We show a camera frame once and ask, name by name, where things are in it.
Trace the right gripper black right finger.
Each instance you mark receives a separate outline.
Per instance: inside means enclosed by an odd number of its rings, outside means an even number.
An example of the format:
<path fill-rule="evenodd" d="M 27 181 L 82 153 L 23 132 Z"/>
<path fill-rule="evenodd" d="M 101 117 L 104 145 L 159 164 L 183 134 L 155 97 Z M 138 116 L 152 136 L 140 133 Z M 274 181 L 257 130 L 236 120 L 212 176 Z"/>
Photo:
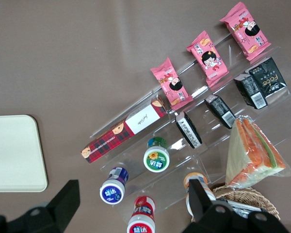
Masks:
<path fill-rule="evenodd" d="M 247 233 L 247 219 L 240 217 L 226 203 L 211 201 L 200 181 L 189 180 L 189 204 L 195 222 L 185 233 Z"/>

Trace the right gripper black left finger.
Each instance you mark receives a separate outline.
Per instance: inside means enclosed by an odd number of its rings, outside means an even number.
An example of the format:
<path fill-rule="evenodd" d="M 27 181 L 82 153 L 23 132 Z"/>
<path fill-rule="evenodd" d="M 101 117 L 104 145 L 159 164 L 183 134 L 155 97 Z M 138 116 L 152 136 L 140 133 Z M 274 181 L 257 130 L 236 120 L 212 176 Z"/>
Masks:
<path fill-rule="evenodd" d="M 46 205 L 28 210 L 8 223 L 10 233 L 63 233 L 80 206 L 78 180 L 69 180 Z"/>

